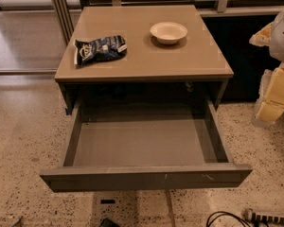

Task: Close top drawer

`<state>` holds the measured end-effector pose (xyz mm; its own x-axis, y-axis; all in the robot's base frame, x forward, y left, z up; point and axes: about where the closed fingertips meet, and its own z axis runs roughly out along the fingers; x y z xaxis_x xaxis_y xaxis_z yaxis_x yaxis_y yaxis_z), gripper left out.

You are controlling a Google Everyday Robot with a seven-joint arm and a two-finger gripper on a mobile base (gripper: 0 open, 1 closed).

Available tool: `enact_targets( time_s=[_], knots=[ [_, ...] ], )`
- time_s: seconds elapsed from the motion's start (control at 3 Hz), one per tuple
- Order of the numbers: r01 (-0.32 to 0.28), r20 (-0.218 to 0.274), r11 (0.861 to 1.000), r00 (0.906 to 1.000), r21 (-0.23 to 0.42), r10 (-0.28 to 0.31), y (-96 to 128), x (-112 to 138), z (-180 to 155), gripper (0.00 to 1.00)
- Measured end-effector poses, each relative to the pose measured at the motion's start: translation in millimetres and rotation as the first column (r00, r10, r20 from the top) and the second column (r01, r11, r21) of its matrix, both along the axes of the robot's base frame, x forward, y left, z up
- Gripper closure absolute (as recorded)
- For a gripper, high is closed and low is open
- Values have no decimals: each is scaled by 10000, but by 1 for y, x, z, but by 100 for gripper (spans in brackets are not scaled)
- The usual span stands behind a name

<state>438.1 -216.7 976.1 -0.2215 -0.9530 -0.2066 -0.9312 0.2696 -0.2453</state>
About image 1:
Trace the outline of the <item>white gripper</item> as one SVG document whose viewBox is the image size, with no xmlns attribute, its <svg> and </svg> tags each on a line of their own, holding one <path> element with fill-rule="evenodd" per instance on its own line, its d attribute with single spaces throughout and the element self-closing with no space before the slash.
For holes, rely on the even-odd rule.
<svg viewBox="0 0 284 227">
<path fill-rule="evenodd" d="M 267 123 L 276 122 L 284 113 L 284 62 L 274 71 L 266 69 L 261 78 L 255 118 Z"/>
</svg>

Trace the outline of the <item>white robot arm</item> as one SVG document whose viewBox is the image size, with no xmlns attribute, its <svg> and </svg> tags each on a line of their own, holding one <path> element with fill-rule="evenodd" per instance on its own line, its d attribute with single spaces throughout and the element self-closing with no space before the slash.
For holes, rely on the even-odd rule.
<svg viewBox="0 0 284 227">
<path fill-rule="evenodd" d="M 268 127 L 284 113 L 284 8 L 275 19 L 254 34 L 249 43 L 268 46 L 272 58 L 280 61 L 274 70 L 266 69 L 259 85 L 252 122 L 256 127 Z"/>
</svg>

